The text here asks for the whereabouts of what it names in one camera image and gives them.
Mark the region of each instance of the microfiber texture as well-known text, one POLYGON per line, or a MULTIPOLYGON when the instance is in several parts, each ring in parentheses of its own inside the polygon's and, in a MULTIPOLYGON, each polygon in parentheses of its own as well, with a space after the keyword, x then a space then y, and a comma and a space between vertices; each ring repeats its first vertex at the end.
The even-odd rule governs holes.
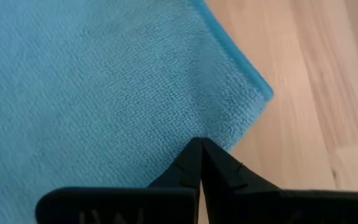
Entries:
POLYGON ((0 0, 0 223, 64 186, 145 187, 230 150, 272 90, 200 0, 0 0))

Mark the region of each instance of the blue microfiber towel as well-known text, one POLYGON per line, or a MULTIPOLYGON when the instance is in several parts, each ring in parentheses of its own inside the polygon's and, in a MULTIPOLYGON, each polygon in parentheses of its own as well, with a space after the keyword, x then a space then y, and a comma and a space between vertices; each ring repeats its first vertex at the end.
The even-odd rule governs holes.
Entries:
POLYGON ((271 97, 201 0, 0 0, 0 223, 145 187, 195 136, 229 150, 271 97))

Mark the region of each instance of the towel hem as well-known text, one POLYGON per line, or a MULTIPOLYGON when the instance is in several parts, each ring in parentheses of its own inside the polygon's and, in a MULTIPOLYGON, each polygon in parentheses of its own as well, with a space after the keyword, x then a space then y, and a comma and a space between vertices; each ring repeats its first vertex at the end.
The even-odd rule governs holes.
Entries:
POLYGON ((213 13, 209 10, 204 0, 189 0, 193 3, 195 9, 201 14, 207 23, 210 31, 221 44, 226 53, 233 58, 240 70, 247 78, 259 88, 265 100, 270 101, 273 98, 273 90, 264 80, 260 73, 249 62, 247 57, 238 49, 237 45, 229 37, 222 25, 216 20, 213 13))

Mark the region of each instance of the wooden floor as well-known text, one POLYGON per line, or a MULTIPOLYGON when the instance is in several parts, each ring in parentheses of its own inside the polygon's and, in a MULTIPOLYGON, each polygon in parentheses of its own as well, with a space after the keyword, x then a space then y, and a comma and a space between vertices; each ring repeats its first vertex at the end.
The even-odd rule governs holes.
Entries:
POLYGON ((234 156, 282 188, 358 190, 358 0, 207 2, 275 91, 234 156))

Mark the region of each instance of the light wood surface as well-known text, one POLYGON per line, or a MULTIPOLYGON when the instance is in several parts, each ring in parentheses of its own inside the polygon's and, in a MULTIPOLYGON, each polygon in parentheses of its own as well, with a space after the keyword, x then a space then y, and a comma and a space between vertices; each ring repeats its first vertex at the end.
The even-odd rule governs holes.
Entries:
POLYGON ((282 188, 358 190, 358 0, 207 3, 275 91, 232 154, 282 188))

